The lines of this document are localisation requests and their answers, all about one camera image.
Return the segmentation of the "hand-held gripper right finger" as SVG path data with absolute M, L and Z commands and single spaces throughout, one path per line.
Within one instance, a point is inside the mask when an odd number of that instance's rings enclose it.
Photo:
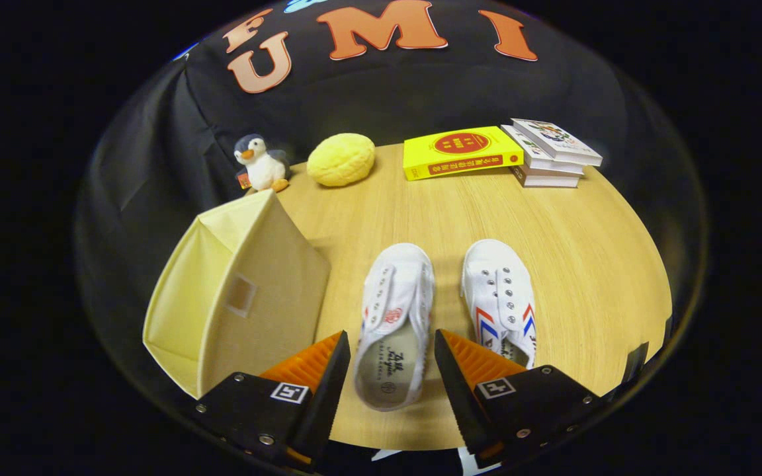
M 557 367 L 527 370 L 447 329 L 433 343 L 457 427 L 479 467 L 528 463 L 581 433 L 609 404 Z

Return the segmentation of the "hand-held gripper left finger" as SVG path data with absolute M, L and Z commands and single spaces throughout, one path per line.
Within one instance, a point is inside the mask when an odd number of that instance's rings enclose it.
M 350 359 L 347 331 L 339 331 L 259 376 L 230 374 L 193 404 L 192 417 L 255 461 L 312 472 L 329 441 Z

